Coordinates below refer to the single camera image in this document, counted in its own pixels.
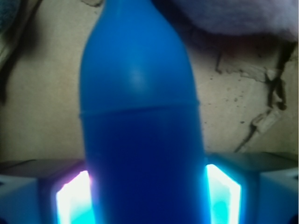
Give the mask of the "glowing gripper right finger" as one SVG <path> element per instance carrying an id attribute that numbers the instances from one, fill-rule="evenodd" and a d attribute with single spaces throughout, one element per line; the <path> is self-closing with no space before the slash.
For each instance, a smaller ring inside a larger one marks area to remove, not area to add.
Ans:
<path id="1" fill-rule="evenodd" d="M 297 224 L 299 159 L 293 153 L 209 153 L 213 224 Z"/>

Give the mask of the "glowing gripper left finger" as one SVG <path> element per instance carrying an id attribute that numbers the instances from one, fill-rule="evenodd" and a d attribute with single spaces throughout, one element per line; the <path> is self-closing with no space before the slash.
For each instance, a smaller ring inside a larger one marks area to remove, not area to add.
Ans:
<path id="1" fill-rule="evenodd" d="M 2 224 L 93 224 L 90 178 L 83 160 L 0 164 Z"/>

